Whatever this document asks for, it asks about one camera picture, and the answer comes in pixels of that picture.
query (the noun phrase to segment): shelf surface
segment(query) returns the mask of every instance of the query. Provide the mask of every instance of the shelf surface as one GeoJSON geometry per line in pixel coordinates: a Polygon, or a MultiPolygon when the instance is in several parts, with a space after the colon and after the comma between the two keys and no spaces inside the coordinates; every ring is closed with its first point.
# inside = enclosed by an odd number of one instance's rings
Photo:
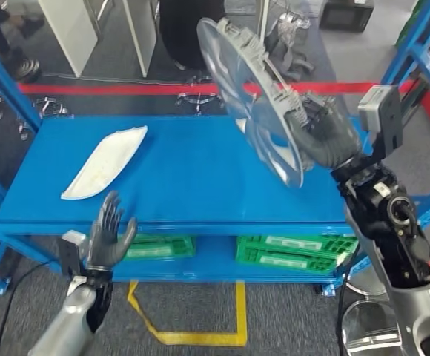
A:
{"type": "Polygon", "coordinates": [[[89,225],[109,190],[119,192],[124,221],[141,225],[344,223],[327,170],[315,167],[302,188],[289,189],[228,116],[76,116],[43,122],[1,205],[0,224],[89,225]],[[143,125],[146,138],[109,187],[60,198],[103,137],[143,125]]]}

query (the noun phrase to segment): blue shelf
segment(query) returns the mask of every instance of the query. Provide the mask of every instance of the blue shelf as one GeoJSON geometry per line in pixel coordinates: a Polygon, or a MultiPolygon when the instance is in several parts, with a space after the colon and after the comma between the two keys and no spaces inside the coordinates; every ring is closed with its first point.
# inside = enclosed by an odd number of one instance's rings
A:
{"type": "Polygon", "coordinates": [[[305,173],[289,189],[260,162],[228,116],[76,116],[45,119],[0,207],[0,232],[89,231],[109,190],[119,192],[123,225],[190,234],[349,232],[329,172],[305,173]],[[147,125],[140,148],[109,187],[62,200],[103,137],[147,125]]]}
{"type": "Polygon", "coordinates": [[[195,255],[173,260],[125,260],[114,270],[115,280],[256,283],[334,283],[334,274],[320,275],[285,268],[238,263],[236,238],[197,237],[195,255]]]}

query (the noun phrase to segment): white panel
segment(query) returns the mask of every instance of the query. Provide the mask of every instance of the white panel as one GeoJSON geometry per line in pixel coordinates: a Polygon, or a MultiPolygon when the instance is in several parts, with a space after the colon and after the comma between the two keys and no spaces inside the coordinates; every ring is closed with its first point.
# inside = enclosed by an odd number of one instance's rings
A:
{"type": "Polygon", "coordinates": [[[150,0],[123,0],[141,73],[147,76],[157,36],[150,0]]]}
{"type": "Polygon", "coordinates": [[[39,0],[76,76],[81,76],[97,44],[83,0],[39,0]]]}

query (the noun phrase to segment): lower shelf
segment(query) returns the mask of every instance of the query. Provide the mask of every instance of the lower shelf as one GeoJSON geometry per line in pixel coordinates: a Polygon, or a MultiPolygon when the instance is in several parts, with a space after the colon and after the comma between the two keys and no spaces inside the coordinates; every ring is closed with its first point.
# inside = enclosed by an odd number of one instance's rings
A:
{"type": "Polygon", "coordinates": [[[333,273],[319,275],[288,269],[238,263],[236,237],[197,237],[195,255],[164,260],[124,260],[114,270],[115,281],[178,281],[250,283],[318,283],[336,281],[333,273]]]}

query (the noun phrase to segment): shoe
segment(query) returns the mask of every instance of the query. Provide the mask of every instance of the shoe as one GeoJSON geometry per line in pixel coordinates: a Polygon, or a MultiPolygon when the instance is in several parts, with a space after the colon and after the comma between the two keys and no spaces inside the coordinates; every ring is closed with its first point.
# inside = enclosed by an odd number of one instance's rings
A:
{"type": "Polygon", "coordinates": [[[37,80],[42,70],[39,61],[27,58],[20,48],[14,48],[2,59],[2,65],[14,80],[19,83],[30,83],[37,80]]]}
{"type": "Polygon", "coordinates": [[[24,25],[20,26],[19,31],[24,39],[34,35],[45,24],[45,20],[43,17],[39,19],[24,18],[24,21],[24,25]]]}

